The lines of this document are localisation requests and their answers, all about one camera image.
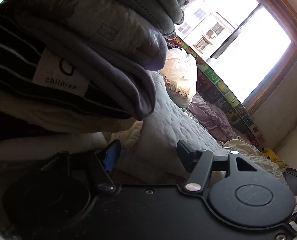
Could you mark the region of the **white quilted garment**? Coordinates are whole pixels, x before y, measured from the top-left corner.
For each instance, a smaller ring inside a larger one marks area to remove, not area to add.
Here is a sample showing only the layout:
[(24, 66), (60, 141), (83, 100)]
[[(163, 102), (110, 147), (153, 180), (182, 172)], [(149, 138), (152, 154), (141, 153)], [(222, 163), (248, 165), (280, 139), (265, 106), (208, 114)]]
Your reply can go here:
[(142, 124), (117, 135), (122, 151), (116, 168), (147, 184), (181, 183), (189, 174), (177, 157), (178, 141), (217, 156), (226, 157), (228, 151), (170, 99), (159, 72), (150, 74), (156, 90), (155, 109)]

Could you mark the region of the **cream satin quilt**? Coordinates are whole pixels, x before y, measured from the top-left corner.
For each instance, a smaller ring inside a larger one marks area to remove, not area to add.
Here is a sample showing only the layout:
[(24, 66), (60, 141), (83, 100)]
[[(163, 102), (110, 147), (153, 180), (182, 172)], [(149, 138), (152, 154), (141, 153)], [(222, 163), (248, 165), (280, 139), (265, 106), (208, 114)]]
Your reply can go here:
[(232, 139), (227, 142), (221, 142), (221, 145), (227, 150), (238, 151), (240, 154), (243, 154), (253, 163), (259, 165), (259, 167), (289, 187), (283, 176), (283, 171), (285, 171), (285, 169), (279, 168), (277, 163), (272, 162), (267, 157), (265, 157), (264, 154), (260, 152), (255, 146), (240, 139)]

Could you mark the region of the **purple crumpled sheet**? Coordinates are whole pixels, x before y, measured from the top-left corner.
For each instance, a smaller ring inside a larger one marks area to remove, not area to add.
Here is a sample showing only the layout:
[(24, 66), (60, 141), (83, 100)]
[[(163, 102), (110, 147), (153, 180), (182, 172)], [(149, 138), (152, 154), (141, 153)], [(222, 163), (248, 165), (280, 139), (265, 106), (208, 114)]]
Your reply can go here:
[(232, 127), (226, 114), (220, 108), (205, 101), (198, 92), (193, 96), (191, 104), (186, 109), (199, 120), (216, 140), (227, 142), (232, 139), (239, 139), (251, 144), (243, 133)]

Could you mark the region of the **yellow plush toy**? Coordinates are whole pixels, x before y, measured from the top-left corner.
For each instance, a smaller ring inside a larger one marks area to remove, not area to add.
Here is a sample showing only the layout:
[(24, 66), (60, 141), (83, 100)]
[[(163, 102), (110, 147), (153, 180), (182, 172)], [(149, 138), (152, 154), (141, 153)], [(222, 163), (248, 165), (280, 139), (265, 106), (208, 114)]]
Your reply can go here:
[(287, 169), (288, 165), (284, 160), (281, 160), (270, 148), (263, 147), (262, 148), (264, 156), (275, 163), (280, 169)]

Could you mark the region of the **colourful alphabet foam mat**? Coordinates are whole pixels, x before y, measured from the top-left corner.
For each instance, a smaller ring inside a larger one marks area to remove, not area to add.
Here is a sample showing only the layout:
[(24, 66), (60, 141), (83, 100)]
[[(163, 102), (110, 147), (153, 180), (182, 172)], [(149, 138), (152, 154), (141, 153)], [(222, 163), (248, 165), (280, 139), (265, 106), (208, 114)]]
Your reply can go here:
[(261, 150), (266, 145), (263, 136), (244, 105), (236, 98), (224, 81), (181, 38), (176, 37), (169, 40), (169, 42), (184, 49), (196, 59), (198, 68), (197, 91), (204, 100), (221, 109), (226, 114), (231, 126), (244, 134), (253, 146)]

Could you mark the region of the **white printed pillow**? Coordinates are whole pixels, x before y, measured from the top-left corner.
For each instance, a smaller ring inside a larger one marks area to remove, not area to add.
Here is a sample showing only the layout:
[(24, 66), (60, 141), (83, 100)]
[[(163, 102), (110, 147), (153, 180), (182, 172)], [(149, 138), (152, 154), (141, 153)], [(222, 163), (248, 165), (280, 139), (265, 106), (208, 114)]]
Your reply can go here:
[(159, 70), (171, 100), (180, 108), (186, 108), (196, 94), (196, 59), (181, 48), (167, 51), (164, 67)]

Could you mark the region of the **purple folded garment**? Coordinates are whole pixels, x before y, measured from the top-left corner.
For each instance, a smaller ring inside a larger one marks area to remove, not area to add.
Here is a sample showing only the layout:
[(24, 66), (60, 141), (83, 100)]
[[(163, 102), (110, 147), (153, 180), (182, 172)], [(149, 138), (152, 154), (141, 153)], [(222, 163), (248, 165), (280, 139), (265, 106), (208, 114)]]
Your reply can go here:
[(163, 68), (162, 35), (114, 0), (2, 0), (0, 22), (40, 37), (109, 102), (143, 120), (155, 107), (150, 71)]

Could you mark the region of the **dark striped folded garment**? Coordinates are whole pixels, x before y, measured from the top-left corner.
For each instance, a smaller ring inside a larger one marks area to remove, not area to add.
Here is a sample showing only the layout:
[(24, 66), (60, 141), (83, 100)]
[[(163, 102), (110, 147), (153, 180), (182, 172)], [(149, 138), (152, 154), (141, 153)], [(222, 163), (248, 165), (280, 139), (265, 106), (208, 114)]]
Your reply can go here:
[(129, 113), (109, 102), (74, 67), (47, 50), (40, 37), (0, 22), (0, 91), (42, 106), (82, 115), (128, 119)]

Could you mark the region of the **window with wooden frame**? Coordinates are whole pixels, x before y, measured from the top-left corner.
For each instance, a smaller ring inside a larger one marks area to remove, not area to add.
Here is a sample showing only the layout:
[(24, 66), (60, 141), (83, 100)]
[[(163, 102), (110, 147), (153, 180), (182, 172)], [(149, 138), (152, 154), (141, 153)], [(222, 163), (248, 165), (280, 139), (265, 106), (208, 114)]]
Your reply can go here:
[(297, 13), (287, 0), (202, 0), (221, 36), (203, 59), (250, 114), (297, 60)]

